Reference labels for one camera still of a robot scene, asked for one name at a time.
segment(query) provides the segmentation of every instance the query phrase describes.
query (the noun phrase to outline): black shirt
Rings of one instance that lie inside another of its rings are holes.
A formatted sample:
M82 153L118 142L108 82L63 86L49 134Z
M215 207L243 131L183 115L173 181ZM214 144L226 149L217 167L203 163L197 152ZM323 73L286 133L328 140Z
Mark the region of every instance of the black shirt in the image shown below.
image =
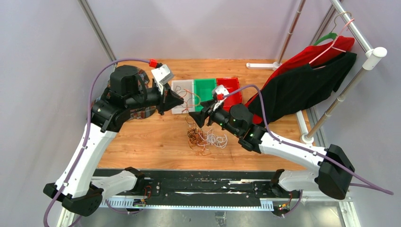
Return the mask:
M268 123L330 97L332 91L339 89L356 58L356 53L346 52L315 68L306 64L273 78L261 90ZM248 109L262 117L259 96L249 104Z

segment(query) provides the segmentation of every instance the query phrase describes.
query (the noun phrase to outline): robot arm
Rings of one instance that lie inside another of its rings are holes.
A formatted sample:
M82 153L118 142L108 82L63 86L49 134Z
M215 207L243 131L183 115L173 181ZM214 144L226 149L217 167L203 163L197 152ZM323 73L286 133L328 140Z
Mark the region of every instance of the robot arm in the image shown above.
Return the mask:
M164 111L183 104L183 99L172 91L168 84L173 75L166 65L159 65L152 70L154 75L152 88L144 86L139 73L138 68L125 65L116 68L110 75L110 88L105 90L101 100L92 107L88 143L69 182L64 181L82 149L86 127L80 145L66 170L55 183L48 183L44 188L44 193L54 198L63 185L64 188L57 200L73 213L89 216L103 200L123 191L139 194L144 188L144 174L132 167L117 175L91 181L100 158L124 122L129 120L131 110L156 106L158 112L163 115ZM138 83L142 85L142 90L138 88ZM305 171L295 172L277 170L266 190L274 192L277 196L281 196L284 192L305 189L320 190L336 199L345 197L352 176L316 155L320 153L330 156L354 171L341 148L334 145L329 149L312 147L275 135L265 128L252 124L253 114L243 104L232 106L229 112L223 110L223 96L228 95L223 86L215 88L213 93L213 100L201 103L203 106L201 112L190 113L199 127L202 127L209 118L207 125L213 122L219 124L223 130L237 136L244 149L279 156L307 168ZM285 145L288 143L312 149L314 153L302 152L294 146Z
M221 104L228 91L222 85L213 90L213 93L213 100L201 103L203 109L200 112L189 113L199 127L203 127L205 120L209 118L208 126L213 122L217 123L223 130L237 136L238 143L244 149L282 157L306 168L304 171L277 170L267 190L277 196L286 191L308 190L322 191L339 200L345 198L352 175L317 155L319 153L330 157L354 172L354 167L340 147L315 147L281 137L253 124L253 114L243 104L232 106L229 112L225 111ZM302 151L302 148L313 152Z
M87 126L67 168L55 183L48 183L44 193L57 198L64 208L82 216L91 215L100 203L120 192L139 193L143 189L144 174L129 167L121 173L91 182L93 173L104 151L120 131L124 122L131 117L131 110L156 106L159 114L183 104L183 99L171 90L168 81L173 75L166 65L152 70L153 87L146 88L140 71L133 66L120 66L110 75L110 87L106 88L101 100L92 107L91 130L85 151L79 159L68 183L64 183L68 172L76 160L85 138Z

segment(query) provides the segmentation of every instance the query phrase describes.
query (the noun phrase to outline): green tray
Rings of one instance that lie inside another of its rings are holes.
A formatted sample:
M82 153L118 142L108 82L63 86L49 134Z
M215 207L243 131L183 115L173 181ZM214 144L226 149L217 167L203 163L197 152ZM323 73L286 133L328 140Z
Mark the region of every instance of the green tray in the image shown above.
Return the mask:
M200 101L208 101L213 99L212 91L217 87L216 79L194 79L193 88L194 93L200 97ZM195 96L195 103L199 103L199 98ZM195 111L201 111L203 106L198 105Z

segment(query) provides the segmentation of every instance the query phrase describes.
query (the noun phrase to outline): wooden table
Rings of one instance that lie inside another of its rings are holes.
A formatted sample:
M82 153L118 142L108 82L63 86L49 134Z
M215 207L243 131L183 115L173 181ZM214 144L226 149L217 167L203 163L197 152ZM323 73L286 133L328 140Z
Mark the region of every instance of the wooden table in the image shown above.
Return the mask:
M174 79L203 79L238 77L241 86L255 84L262 87L272 73L271 70L249 70L247 62L271 63L265 60L159 60L167 64L174 73ZM120 65L135 65L144 69L152 77L151 68L141 62L123 62ZM248 88L243 91L245 103L256 91ZM155 113L144 120L126 122L120 133L109 145L99 168L137 169L196 169L196 170L249 170L275 171L277 169L301 170L302 166L288 160L264 154L257 154L243 149L238 139L222 131L213 124L215 134L227 134L228 144L225 148L209 146L211 154L196 156L197 148L188 145L188 123L186 114L171 114L171 111L160 116ZM304 117L309 127L306 113ZM299 141L300 131L295 114L284 116L271 123L270 129L278 135Z

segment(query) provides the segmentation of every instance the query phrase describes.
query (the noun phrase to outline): red connector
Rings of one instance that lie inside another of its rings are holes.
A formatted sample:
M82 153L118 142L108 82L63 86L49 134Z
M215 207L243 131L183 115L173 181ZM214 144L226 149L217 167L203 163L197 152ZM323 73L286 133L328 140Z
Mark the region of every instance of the red connector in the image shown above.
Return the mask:
M224 99L223 96L224 96L223 94L217 94L217 100L223 100Z
M157 61L154 59L150 59L149 60L149 66L152 68L156 68L157 67Z

